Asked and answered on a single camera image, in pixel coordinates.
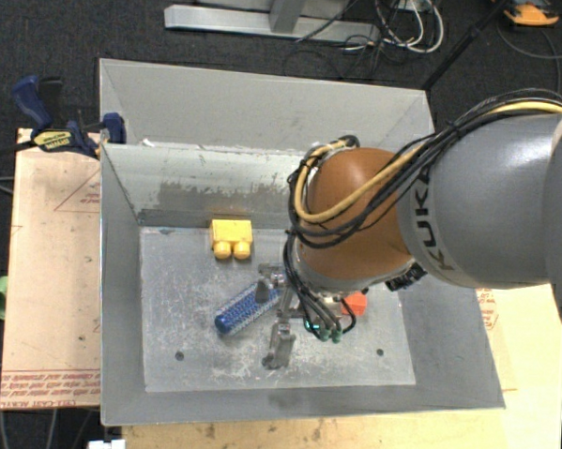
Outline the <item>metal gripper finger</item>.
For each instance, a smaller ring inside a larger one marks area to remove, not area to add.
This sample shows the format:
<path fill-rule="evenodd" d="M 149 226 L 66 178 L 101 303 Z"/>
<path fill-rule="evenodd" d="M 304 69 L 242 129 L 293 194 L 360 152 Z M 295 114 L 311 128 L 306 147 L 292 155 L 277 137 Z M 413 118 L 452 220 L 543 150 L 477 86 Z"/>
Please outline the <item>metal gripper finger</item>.
<path fill-rule="evenodd" d="M 267 369 L 288 367 L 295 342 L 296 335 L 291 332 L 291 325 L 275 322 L 272 326 L 269 350 L 262 360 L 262 365 Z"/>
<path fill-rule="evenodd" d="M 278 263 L 261 263 L 258 265 L 255 300 L 264 304 L 286 288 L 286 272 Z"/>

